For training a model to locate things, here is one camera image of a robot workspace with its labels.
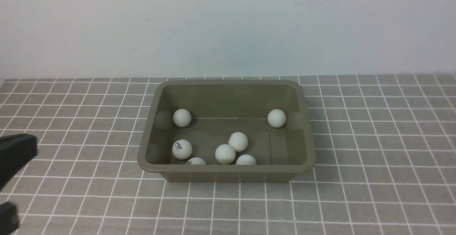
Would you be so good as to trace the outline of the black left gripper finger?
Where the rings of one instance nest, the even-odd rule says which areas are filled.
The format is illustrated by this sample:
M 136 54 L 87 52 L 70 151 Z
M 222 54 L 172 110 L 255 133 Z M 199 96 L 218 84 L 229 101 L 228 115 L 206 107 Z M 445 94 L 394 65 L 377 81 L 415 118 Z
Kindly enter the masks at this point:
M 4 202 L 0 205 L 0 234 L 11 235 L 20 227 L 17 205 Z
M 0 138 L 0 188 L 38 154 L 37 137 L 30 134 L 13 134 Z

